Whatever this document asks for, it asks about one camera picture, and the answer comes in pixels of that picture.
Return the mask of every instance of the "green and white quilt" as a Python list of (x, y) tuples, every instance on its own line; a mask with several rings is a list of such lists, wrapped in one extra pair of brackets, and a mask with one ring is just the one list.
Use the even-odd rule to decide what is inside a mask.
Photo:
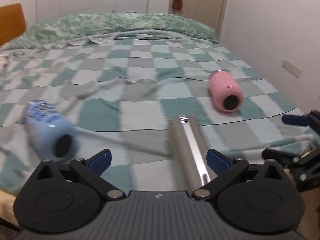
[[(62, 31), (58, 21), (74, 28), (73, 21), (91, 19), (90, 15), (70, 16), (36, 25), (3, 46), (1, 189), (19, 191), (40, 161), (29, 148), (20, 123), (26, 104), (36, 99), (55, 105), (77, 126), (78, 157), (111, 150), (112, 164), (102, 177), (126, 193), (184, 189), (174, 175), (167, 147), (168, 120), (180, 114), (197, 118), (210, 147), (252, 163), (262, 162), (266, 147), (299, 155), (318, 144), (311, 129), (281, 123), (284, 113), (301, 111), (216, 43), (212, 28), (167, 14), (148, 15), (158, 19), (153, 24), (146, 21), (146, 15), (117, 14), (123, 18), (120, 24), (128, 17), (134, 17), (137, 24), (141, 17), (139, 27), (126, 23), (119, 30), (113, 19), (108, 24), (115, 27), (103, 29), (108, 17), (114, 16), (92, 17), (103, 23), (92, 27), (84, 22), (81, 28), (90, 27), (90, 31), (72, 32), (65, 27)], [(174, 19), (176, 23), (170, 26), (161, 22), (169, 24)], [(244, 92), (237, 113), (222, 114), (212, 108), (208, 77), (220, 69), (230, 71)]]

